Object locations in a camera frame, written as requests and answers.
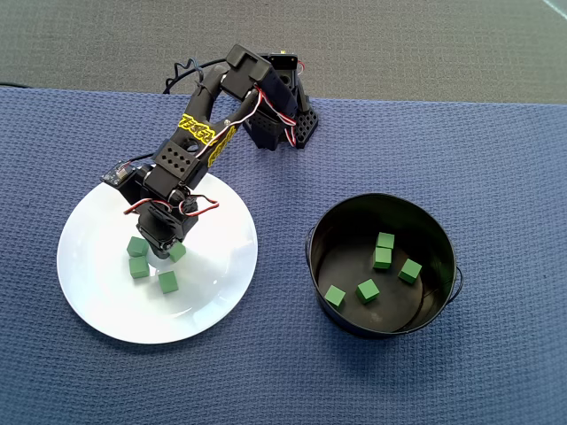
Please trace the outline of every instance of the green block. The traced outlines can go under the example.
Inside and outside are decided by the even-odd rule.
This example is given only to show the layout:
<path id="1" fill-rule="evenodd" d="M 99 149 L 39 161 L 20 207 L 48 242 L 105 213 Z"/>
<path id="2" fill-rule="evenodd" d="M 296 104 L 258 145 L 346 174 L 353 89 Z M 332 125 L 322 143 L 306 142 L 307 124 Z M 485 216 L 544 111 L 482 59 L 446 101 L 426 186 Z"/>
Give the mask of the green block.
<path id="1" fill-rule="evenodd" d="M 407 283 L 413 283 L 416 281 L 417 275 L 421 272 L 421 270 L 421 265 L 411 259 L 408 259 L 406 264 L 404 264 L 404 267 L 401 268 L 401 272 L 398 274 L 398 277 Z"/>
<path id="2" fill-rule="evenodd" d="M 171 250 L 169 250 L 169 258 L 176 263 L 183 255 L 185 255 L 185 252 L 187 252 L 187 250 L 185 250 L 183 244 L 178 242 L 171 247 Z"/>
<path id="3" fill-rule="evenodd" d="M 376 240 L 376 246 L 380 248 L 388 248 L 389 250 L 393 250 L 393 239 L 394 235 L 389 233 L 382 233 L 378 234 L 378 239 Z"/>
<path id="4" fill-rule="evenodd" d="M 374 251 L 374 268 L 389 268 L 392 263 L 392 250 L 377 247 Z"/>
<path id="5" fill-rule="evenodd" d="M 164 294 L 179 289 L 177 287 L 177 279 L 175 278 L 174 272 L 165 272 L 159 274 L 158 277 L 159 277 L 159 286 L 161 287 L 161 291 Z"/>
<path id="6" fill-rule="evenodd" d="M 129 260 L 130 274 L 134 279 L 150 275 L 150 266 L 145 257 L 134 257 Z"/>
<path id="7" fill-rule="evenodd" d="M 380 290 L 378 290 L 376 284 L 372 279 L 368 279 L 366 282 L 361 283 L 356 288 L 356 295 L 363 304 L 372 301 L 378 296 Z"/>
<path id="8" fill-rule="evenodd" d="M 128 251 L 130 257 L 145 257 L 145 254 L 148 253 L 148 248 L 150 248 L 148 241 L 132 236 L 126 251 Z"/>
<path id="9" fill-rule="evenodd" d="M 340 307 L 340 304 L 343 302 L 343 298 L 345 298 L 345 292 L 333 285 L 330 286 L 329 290 L 325 294 L 325 299 L 335 308 Z"/>

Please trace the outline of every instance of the gray carpet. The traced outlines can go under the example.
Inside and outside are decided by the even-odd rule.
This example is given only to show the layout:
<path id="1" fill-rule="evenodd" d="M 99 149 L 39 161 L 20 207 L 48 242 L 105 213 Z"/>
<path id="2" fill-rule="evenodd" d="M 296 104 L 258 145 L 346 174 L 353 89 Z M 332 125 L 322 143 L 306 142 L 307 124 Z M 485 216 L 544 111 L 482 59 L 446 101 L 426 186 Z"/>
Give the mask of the gray carpet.
<path id="1" fill-rule="evenodd" d="M 0 0 L 0 81 L 158 93 L 240 42 L 298 53 L 316 97 L 567 103 L 566 39 L 542 0 Z"/>

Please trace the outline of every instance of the blue mat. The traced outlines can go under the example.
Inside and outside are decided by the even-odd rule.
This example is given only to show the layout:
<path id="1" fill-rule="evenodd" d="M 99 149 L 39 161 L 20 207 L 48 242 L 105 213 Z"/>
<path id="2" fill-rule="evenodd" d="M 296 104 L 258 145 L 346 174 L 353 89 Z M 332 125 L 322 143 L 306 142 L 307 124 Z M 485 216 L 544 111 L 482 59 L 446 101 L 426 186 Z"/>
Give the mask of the blue mat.
<path id="1" fill-rule="evenodd" d="M 565 423 L 566 106 L 316 99 L 304 151 L 260 151 L 239 131 L 212 173 L 256 223 L 250 289 L 189 340 L 122 343 L 65 301 L 59 234 L 187 101 L 0 89 L 2 423 Z M 430 212 L 467 280 L 430 326 L 385 341 L 327 319 L 303 255 L 329 207 L 370 191 Z"/>

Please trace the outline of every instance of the bucket rim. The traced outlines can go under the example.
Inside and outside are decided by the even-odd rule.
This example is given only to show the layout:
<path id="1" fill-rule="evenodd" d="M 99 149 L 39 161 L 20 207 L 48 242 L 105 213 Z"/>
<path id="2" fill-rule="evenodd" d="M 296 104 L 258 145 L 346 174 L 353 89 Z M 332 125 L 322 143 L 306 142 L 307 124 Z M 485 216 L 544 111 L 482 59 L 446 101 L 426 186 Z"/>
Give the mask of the bucket rim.
<path id="1" fill-rule="evenodd" d="M 426 210 L 424 210 L 421 206 L 414 204 L 411 201 L 408 201 L 407 199 L 404 199 L 403 197 L 396 197 L 395 195 L 391 195 L 389 193 L 382 193 L 382 192 L 367 192 L 367 193 L 361 193 L 360 195 L 355 195 L 353 197 L 348 197 L 347 199 L 343 199 L 342 201 L 337 202 L 336 204 L 334 204 L 332 207 L 330 207 L 327 211 L 325 211 L 325 213 L 321 216 L 321 218 L 317 221 L 317 224 L 315 224 L 311 230 L 309 230 L 309 233 L 307 234 L 308 237 L 308 249 L 307 249 L 307 266 L 309 267 L 309 273 L 311 274 L 311 282 L 313 283 L 313 285 L 315 286 L 315 290 L 317 291 L 318 297 L 322 300 L 322 302 L 326 303 L 327 305 L 329 305 L 329 303 L 327 302 L 327 300 L 325 299 L 324 295 L 321 293 L 321 291 L 319 290 L 319 286 L 317 285 L 317 282 L 315 280 L 315 275 L 313 272 L 313 267 L 311 265 L 311 250 L 313 248 L 312 245 L 312 241 L 313 241 L 313 236 L 315 235 L 315 233 L 317 232 L 317 229 L 319 228 L 321 221 L 331 212 L 333 211 L 335 208 L 341 206 L 342 204 L 345 204 L 347 202 L 353 201 L 359 197 L 375 197 L 375 196 L 380 196 L 380 197 L 389 197 L 392 198 L 396 201 L 401 201 L 403 203 L 406 204 L 410 204 L 416 208 L 418 208 L 419 210 L 421 210 L 423 213 L 425 213 L 426 215 L 428 215 L 435 224 L 437 224 L 439 226 L 439 228 L 441 229 L 441 231 L 443 232 L 443 235 L 445 235 L 445 238 L 447 239 L 447 241 L 449 242 L 449 246 L 451 247 L 451 254 L 453 255 L 453 279 L 451 281 L 451 290 L 449 291 L 449 296 L 447 297 L 447 299 L 443 302 L 443 305 L 439 308 L 439 310 L 437 311 L 437 313 L 435 313 L 435 315 L 433 317 L 431 317 L 428 321 L 426 321 L 424 324 L 418 326 L 417 328 L 413 328 L 410 330 L 404 330 L 401 332 L 395 331 L 395 332 L 383 332 L 383 331 L 379 331 L 379 330 L 374 330 L 374 329 L 368 329 L 365 328 L 361 325 L 357 325 L 356 323 L 352 323 L 351 321 L 349 321 L 348 319 L 346 319 L 341 313 L 336 312 L 337 315 L 340 317 L 341 320 L 345 321 L 346 323 L 348 323 L 349 325 L 351 325 L 354 328 L 358 328 L 360 330 L 363 330 L 365 332 L 368 332 L 370 334 L 374 334 L 377 336 L 398 336 L 398 335 L 406 335 L 406 334 L 410 334 L 412 332 L 416 332 L 417 330 L 420 330 L 424 327 L 426 327 L 427 325 L 429 325 L 432 321 L 434 321 L 435 319 L 437 319 L 437 317 L 441 314 L 441 312 L 443 312 L 443 310 L 445 309 L 445 307 L 447 306 L 447 304 L 449 303 L 449 300 L 451 299 L 451 294 L 453 294 L 453 290 L 454 290 L 454 283 L 456 281 L 456 277 L 457 277 L 457 257 L 456 254 L 454 253 L 454 246 L 453 246 L 453 242 L 451 242 L 451 238 L 448 236 L 447 232 L 445 231 L 445 229 L 443 228 L 443 226 L 441 226 L 439 224 L 439 222 L 437 220 L 435 220 L 435 218 L 429 214 Z"/>

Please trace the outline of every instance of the white plate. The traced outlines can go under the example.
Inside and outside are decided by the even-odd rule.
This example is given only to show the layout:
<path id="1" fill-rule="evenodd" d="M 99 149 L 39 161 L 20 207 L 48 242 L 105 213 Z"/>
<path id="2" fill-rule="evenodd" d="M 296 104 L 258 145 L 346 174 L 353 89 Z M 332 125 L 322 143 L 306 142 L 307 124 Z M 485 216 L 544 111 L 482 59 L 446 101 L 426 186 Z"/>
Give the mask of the white plate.
<path id="1" fill-rule="evenodd" d="M 195 188 L 220 206 L 199 216 L 177 262 L 148 252 L 150 276 L 133 279 L 126 247 L 141 237 L 138 216 L 106 184 L 96 186 L 67 220 L 57 251 L 61 289 L 90 326 L 114 338 L 159 344 L 194 336 L 226 316 L 245 294 L 258 258 L 258 240 L 245 203 L 206 174 Z M 198 201 L 199 208 L 208 203 Z M 174 270 L 179 290 L 163 294 L 158 273 Z"/>

